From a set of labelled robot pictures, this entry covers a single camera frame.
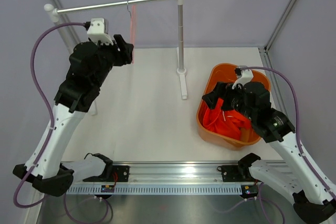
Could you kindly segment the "orange shorts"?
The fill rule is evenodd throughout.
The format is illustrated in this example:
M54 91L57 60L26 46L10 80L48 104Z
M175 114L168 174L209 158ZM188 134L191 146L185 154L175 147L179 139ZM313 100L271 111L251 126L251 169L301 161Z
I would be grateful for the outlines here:
M223 111L222 103L223 100L219 98L215 109L206 109L202 126L213 133L240 140L241 129L251 129L250 120L235 110Z

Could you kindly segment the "pink clothes hanger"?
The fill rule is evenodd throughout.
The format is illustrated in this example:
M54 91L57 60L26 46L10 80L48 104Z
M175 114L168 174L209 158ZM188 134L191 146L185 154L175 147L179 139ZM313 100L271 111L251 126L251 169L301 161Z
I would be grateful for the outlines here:
M127 11L130 16L130 43L135 46L135 39L136 39L136 33L137 33L137 6L130 4L131 0L127 0Z

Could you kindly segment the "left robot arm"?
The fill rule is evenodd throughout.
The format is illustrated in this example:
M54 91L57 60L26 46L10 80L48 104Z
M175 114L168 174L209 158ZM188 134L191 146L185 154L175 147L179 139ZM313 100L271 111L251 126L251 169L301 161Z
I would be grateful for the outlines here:
M132 62L134 46L119 34L110 42L91 40L79 43L69 56L70 68L65 81L54 98L53 121L32 157L25 164L18 164L13 174L26 178L39 192L55 197L67 192L77 181L105 182L113 179L113 161L99 153L77 162L61 161L68 143L100 94L101 86L113 67Z

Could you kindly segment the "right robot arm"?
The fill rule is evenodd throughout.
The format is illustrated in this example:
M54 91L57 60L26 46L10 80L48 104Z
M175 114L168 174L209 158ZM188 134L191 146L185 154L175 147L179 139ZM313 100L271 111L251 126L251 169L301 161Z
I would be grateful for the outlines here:
M249 119L253 130L286 162L294 175L288 177L269 167L259 156L251 153L238 162L238 176L243 180L256 179L266 183L285 197L305 223L323 223L335 214L335 184L329 179L318 180L323 172L297 139L289 119L271 107L270 93L260 82L245 85L218 82L202 96L209 109L223 99L222 110L234 110Z

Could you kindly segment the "orange plastic laundry basket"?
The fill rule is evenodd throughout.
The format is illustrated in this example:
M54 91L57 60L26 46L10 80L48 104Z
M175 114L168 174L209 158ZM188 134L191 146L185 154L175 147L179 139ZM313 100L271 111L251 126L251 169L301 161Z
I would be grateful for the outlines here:
M217 82L233 83L236 65L221 63L216 65L209 76L204 93L210 93ZM239 150L245 146L254 145L261 139L253 130L251 123L236 111L222 111L223 99L217 101L215 109L208 108L201 101L196 114L198 134L206 142Z

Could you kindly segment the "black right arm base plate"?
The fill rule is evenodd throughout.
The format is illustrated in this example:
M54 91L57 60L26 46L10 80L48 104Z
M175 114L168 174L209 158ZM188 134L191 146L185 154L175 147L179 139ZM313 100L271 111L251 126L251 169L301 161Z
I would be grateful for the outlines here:
M242 175L238 169L238 165L222 165L217 166L217 171L220 172L223 182L251 182L256 180L251 177Z

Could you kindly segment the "aluminium mounting rail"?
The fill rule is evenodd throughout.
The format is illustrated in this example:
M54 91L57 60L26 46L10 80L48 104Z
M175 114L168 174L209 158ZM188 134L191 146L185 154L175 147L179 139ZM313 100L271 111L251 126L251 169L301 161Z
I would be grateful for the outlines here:
M36 189L44 193L47 193L50 189L52 195L58 196L63 195L74 182L113 182L111 177L114 165L127 164L114 164L111 159L105 156L93 155L77 162L56 163L43 160L37 164L26 164L25 167L27 172L30 173L27 180ZM238 163L220 165L213 163L143 163L138 166L131 165L129 177L140 174L151 179L164 177L165 179L197 180L205 177L207 174L220 174L217 171L217 166L222 165L238 165L238 169L242 175L255 179L248 170L251 166L250 161L245 162L244 160Z

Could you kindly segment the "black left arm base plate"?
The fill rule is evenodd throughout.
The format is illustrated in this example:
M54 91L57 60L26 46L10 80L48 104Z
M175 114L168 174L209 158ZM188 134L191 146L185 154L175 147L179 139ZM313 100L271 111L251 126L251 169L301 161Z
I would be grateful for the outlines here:
M115 180L120 183L126 183L129 180L130 166L128 165L114 165L112 167L112 181Z

